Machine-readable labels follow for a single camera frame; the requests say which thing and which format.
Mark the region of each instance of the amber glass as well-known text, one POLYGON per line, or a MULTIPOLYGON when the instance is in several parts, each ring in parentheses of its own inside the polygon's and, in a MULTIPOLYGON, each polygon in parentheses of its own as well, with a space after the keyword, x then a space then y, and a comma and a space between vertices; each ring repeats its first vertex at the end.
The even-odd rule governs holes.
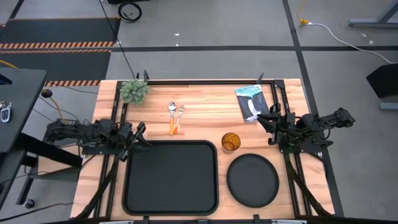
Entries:
POLYGON ((235 133, 226 133, 221 139, 223 147, 228 151, 235 151, 241 146, 241 139, 235 133))

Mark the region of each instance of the spoon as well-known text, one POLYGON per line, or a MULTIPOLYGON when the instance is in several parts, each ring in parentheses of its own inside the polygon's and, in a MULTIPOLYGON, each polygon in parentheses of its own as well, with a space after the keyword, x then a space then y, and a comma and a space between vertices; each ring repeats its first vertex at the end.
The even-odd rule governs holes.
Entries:
POLYGON ((169 129, 169 135, 173 135, 173 131, 174 131, 174 112, 175 112, 175 109, 176 109, 177 107, 175 106, 175 103, 174 102, 171 102, 170 104, 169 104, 169 111, 170 111, 170 114, 171 114, 171 117, 170 117, 170 129, 169 129))

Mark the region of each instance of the wooden table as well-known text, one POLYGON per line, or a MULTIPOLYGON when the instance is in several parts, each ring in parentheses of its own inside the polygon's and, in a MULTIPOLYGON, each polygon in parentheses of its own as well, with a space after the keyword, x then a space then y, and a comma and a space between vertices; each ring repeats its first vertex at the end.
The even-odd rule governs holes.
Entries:
MULTIPOLYGON (((285 79, 284 81, 290 110, 296 112, 298 116, 308 113, 301 81, 299 79, 285 79)), ((110 118, 116 84, 116 80, 101 82, 93 120, 110 118)), ((132 123, 134 127, 140 121, 145 122, 147 130, 144 137, 146 139, 205 139, 211 141, 218 151, 220 203, 215 213, 207 217, 151 216, 150 220, 253 219, 254 214, 259 214, 261 219, 294 217, 283 155, 277 146, 268 145, 267 140, 271 135, 267 134, 258 122, 244 123, 243 121, 234 92, 236 88, 243 86, 246 85, 151 85, 150 94, 146 97, 143 105, 128 106, 126 121, 132 123), (170 101, 174 101, 177 106, 184 104, 185 108, 180 120, 179 132, 173 136, 169 136, 170 113, 167 106, 170 101), (234 132, 241 138, 241 147, 232 154, 225 154, 221 145, 222 136, 228 132, 234 132), (229 164, 236 157, 246 153, 256 153, 267 158, 274 165, 279 176, 279 193, 271 204, 263 208, 248 208, 241 205, 232 197, 226 185, 226 172, 229 164)), ((263 85, 262 90, 268 106, 273 105, 271 86, 263 85)), ((120 121, 121 101, 118 108, 116 121, 120 121)), ((110 169, 112 160, 113 158, 109 160, 108 169, 110 169)), ((333 213, 333 204, 323 164, 308 154, 301 154, 301 160, 309 190, 327 211, 333 213)), ((96 156, 81 170, 71 217, 78 215, 83 210, 98 188, 102 161, 103 156, 96 156)), ((142 220, 142 217, 132 217, 126 214, 122 208, 121 197, 125 170, 126 163, 120 162, 111 219, 142 220)), ((301 214, 304 214, 302 194, 297 186, 296 190, 300 211, 301 214)), ((105 215, 107 191, 102 199, 100 216, 105 215)))

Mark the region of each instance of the wheel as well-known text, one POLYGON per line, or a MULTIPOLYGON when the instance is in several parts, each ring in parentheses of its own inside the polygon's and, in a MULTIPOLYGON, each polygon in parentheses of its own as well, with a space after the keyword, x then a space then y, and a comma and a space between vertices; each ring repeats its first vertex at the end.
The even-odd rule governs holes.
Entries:
POLYGON ((134 2, 124 2, 119 6, 119 16, 124 22, 136 22, 141 18, 142 10, 139 5, 134 2))
POLYGON ((32 199, 26 199, 24 206, 27 209, 33 208, 35 206, 35 202, 32 199))

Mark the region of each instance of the yellow cable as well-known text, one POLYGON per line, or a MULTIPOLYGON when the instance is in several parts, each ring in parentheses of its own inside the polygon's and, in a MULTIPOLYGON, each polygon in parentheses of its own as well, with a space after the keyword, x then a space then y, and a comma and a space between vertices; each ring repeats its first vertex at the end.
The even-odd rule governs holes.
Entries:
POLYGON ((308 20, 300 18, 300 12, 301 12, 301 10, 302 10, 303 7, 304 7, 305 2, 306 2, 306 0, 303 0, 303 1, 300 3, 300 6, 298 7, 298 10, 297 10, 297 19, 300 21, 301 25, 305 25, 305 24, 308 24, 308 23, 309 23, 308 20))
MULTIPOLYGON (((18 69, 15 65, 13 65, 11 63, 8 63, 8 62, 5 62, 3 60, 0 60, 0 63, 5 64, 5 65, 7 65, 10 68, 18 69)), ((57 108, 58 114, 60 115, 61 120, 64 122, 65 119, 63 118, 63 116, 61 114, 60 107, 58 106, 57 102, 55 102, 55 100, 52 97, 50 97, 50 100, 53 101, 53 103, 55 104, 55 107, 57 108)))
POLYGON ((3 60, 0 60, 0 63, 5 64, 5 65, 7 65, 7 66, 10 67, 10 68, 18 69, 18 68, 17 68, 16 66, 14 66, 13 64, 10 64, 10 63, 5 62, 5 61, 3 61, 3 60))

